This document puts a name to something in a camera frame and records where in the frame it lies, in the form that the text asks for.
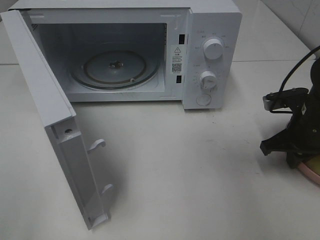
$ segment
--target control knob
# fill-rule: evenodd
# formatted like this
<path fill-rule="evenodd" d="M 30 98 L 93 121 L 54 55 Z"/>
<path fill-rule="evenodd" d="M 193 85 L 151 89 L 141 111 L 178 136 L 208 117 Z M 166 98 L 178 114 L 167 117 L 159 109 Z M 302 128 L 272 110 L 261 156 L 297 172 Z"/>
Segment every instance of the control knob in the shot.
<path fill-rule="evenodd" d="M 204 71 L 201 73 L 200 87 L 204 90 L 211 90 L 217 85 L 217 77 L 212 71 Z"/>
<path fill-rule="evenodd" d="M 207 59 L 214 60 L 224 53 L 224 43 L 218 38 L 211 38 L 203 45 L 203 52 Z"/>

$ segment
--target turntable plate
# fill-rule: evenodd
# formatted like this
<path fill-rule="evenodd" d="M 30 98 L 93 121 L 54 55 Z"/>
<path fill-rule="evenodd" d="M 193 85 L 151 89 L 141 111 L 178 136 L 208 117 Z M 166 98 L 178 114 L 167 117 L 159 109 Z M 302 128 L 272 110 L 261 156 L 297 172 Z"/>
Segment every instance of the turntable plate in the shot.
<path fill-rule="evenodd" d="M 82 49 L 73 54 L 71 76 L 100 90 L 129 88 L 149 80 L 161 59 L 159 50 L 145 44 L 104 43 Z"/>

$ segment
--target tiled wall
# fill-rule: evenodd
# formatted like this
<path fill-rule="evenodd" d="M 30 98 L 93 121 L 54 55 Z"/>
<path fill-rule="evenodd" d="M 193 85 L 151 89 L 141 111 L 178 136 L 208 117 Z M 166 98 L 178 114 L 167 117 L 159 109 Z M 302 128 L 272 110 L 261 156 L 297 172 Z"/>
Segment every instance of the tiled wall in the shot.
<path fill-rule="evenodd" d="M 7 11 L 17 0 L 0 0 L 0 13 Z"/>
<path fill-rule="evenodd" d="M 320 45 L 320 0 L 262 0 L 310 49 Z"/>

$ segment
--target control panel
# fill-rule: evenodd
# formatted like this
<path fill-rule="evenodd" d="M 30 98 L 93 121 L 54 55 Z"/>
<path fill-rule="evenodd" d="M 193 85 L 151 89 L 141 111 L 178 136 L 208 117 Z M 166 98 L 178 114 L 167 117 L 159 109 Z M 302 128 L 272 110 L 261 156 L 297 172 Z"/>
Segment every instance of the control panel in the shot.
<path fill-rule="evenodd" d="M 221 108 L 242 15 L 192 15 L 182 103 L 185 109 Z"/>

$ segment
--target qr code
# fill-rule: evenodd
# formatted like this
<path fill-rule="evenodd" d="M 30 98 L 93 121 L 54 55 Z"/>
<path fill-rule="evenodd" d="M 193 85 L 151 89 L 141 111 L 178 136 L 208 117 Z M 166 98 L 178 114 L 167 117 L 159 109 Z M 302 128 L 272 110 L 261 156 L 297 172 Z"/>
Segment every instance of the qr code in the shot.
<path fill-rule="evenodd" d="M 177 73 L 182 71 L 182 63 L 172 63 L 172 72 Z"/>

